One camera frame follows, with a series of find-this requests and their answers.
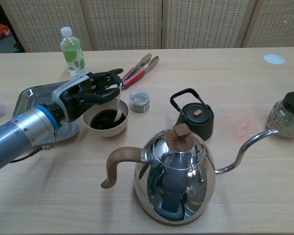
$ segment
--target small glass jar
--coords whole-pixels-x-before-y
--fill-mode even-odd
[[[294,138],[294,92],[276,102],[268,117],[267,128],[279,130],[278,136]]]

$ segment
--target teapot lid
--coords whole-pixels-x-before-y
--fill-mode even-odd
[[[198,165],[206,153],[204,141],[192,133],[185,123],[158,133],[151,150],[163,164],[175,169]]]

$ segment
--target ceramic bowl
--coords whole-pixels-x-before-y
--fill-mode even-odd
[[[99,129],[94,129],[90,127],[90,123],[92,119],[94,118],[95,115],[100,113],[103,110],[107,109],[116,109],[117,106],[117,99],[114,99],[108,103],[101,104],[101,105],[93,105],[91,108],[89,108],[82,116],[83,122],[85,125],[93,131],[93,133],[96,134],[96,136],[99,137],[111,137],[119,134],[124,128],[127,126],[128,122],[128,117],[129,117],[129,107],[128,105],[123,101],[120,100],[120,109],[122,113],[125,115],[125,120],[119,124],[116,127],[110,128],[110,129],[105,129],[105,130],[99,130]]]

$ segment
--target tea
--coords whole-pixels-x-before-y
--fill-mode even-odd
[[[114,122],[116,118],[117,110],[106,109],[96,114],[90,122],[90,127],[97,130],[107,130],[120,125],[126,119],[126,116],[122,113],[121,118]]]

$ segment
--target tongs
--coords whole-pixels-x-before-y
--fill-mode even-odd
[[[127,89],[135,82],[140,80],[146,73],[152,70],[159,61],[159,56],[155,56],[151,59],[152,55],[149,53],[145,55],[138,64],[133,67],[123,78],[123,88]]]

